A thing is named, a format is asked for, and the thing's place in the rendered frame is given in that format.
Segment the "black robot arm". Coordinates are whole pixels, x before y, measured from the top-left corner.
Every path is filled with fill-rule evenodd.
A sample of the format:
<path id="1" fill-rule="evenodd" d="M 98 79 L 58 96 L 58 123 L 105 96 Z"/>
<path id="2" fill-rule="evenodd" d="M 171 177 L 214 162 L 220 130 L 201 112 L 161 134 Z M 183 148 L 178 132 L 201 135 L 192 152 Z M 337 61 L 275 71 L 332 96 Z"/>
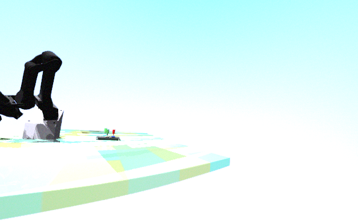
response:
<path id="1" fill-rule="evenodd" d="M 28 110 L 36 105 L 42 111 L 44 121 L 57 120 L 59 109 L 52 102 L 51 91 L 55 73 L 61 65 L 62 60 L 52 51 L 44 51 L 26 62 L 20 91 L 16 95 L 4 95 L 0 91 L 0 114 L 18 119 L 23 115 L 19 108 Z M 34 95 L 37 76 L 41 71 L 43 74 L 40 92 Z"/>

